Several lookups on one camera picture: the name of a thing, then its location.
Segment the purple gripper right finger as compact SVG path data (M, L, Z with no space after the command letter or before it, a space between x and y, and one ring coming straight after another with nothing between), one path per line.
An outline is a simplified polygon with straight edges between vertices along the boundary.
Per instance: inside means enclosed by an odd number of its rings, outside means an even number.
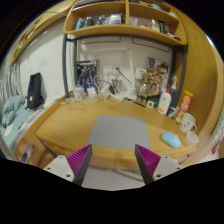
M140 168L144 183L146 185L152 183L153 174L158 166L161 157L151 150L138 144L135 145L135 157L137 159L137 163Z

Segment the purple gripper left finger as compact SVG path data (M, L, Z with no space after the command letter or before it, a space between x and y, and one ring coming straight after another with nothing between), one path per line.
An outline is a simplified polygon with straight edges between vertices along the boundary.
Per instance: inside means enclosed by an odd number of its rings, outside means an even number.
M73 171L73 182L81 186L92 157L92 145L87 145L66 157Z

